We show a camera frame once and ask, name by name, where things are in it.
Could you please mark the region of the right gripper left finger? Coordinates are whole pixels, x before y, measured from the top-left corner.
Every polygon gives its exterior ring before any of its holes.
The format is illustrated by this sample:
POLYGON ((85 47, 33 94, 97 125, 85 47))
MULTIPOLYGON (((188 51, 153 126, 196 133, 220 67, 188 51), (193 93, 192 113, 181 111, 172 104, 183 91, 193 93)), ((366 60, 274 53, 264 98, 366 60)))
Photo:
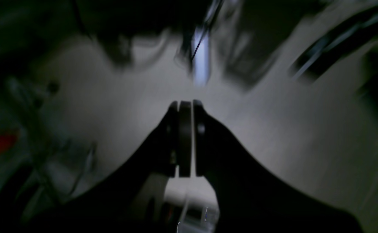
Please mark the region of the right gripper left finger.
POLYGON ((35 167, 25 163, 0 189, 0 233, 103 233, 156 229, 155 224, 122 220, 120 215, 152 173, 190 177, 192 103, 172 102, 159 125, 134 154, 107 178, 80 196, 22 221, 23 211, 40 183, 22 190, 35 167))

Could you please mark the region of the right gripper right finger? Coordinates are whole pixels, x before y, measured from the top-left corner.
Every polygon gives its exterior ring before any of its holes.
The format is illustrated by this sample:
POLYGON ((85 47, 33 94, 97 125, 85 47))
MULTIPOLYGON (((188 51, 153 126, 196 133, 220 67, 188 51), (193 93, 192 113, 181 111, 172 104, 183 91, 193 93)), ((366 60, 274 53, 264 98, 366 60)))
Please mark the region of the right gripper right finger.
POLYGON ((196 174, 216 194, 217 233, 362 233, 359 221, 291 187, 193 101, 196 174))

